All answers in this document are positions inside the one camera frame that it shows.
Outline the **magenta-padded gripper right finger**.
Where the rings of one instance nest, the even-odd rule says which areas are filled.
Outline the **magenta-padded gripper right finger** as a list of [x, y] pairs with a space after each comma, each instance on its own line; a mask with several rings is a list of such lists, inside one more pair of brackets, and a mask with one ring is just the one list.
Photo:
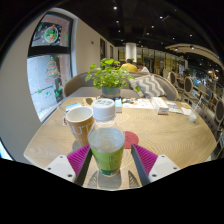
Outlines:
[[179, 170], [179, 167], [165, 154], [156, 155], [137, 144], [131, 145], [131, 154], [143, 186]]

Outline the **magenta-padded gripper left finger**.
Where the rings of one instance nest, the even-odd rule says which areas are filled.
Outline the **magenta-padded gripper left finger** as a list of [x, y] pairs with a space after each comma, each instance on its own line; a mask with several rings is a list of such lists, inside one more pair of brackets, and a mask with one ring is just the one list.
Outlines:
[[86, 178], [91, 157], [90, 146], [86, 145], [68, 156], [59, 155], [46, 166], [45, 170], [82, 186]]

